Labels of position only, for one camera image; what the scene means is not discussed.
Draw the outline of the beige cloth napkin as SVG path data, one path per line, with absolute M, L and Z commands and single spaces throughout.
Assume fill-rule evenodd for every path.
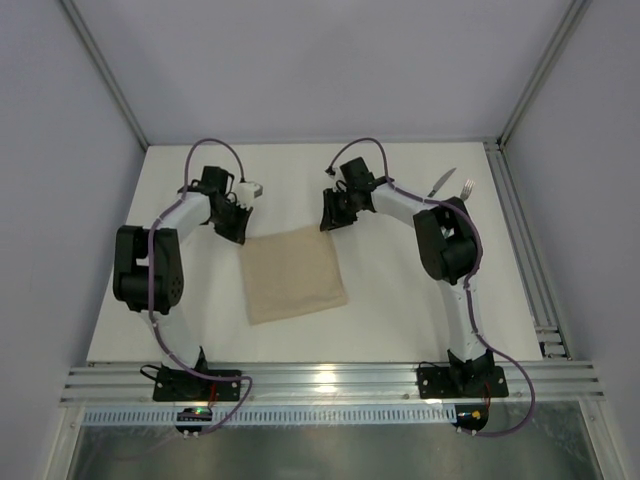
M 239 258 L 252 325 L 348 303 L 334 242 L 316 226 L 250 238 Z

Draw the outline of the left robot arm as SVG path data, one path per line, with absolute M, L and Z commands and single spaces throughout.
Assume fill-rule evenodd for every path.
M 186 281 L 181 246 L 198 228 L 236 245 L 246 241 L 254 202 L 263 186 L 206 166 L 199 179 L 186 183 L 173 203 L 147 228 L 123 225 L 116 233 L 113 293 L 145 319 L 162 352 L 158 382 L 175 379 L 198 383 L 218 378 L 208 369 L 203 347 L 195 340 L 180 307 Z

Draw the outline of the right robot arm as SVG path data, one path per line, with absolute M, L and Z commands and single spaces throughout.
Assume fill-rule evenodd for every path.
M 323 191 L 321 231 L 354 224 L 363 211 L 390 216 L 414 229 L 419 258 L 440 290 L 449 327 L 448 364 L 416 369 L 421 398 L 479 397 L 494 366 L 479 338 L 473 311 L 481 248 L 464 202 L 423 199 L 389 178 L 376 178 L 363 158 L 340 167 L 342 178 Z

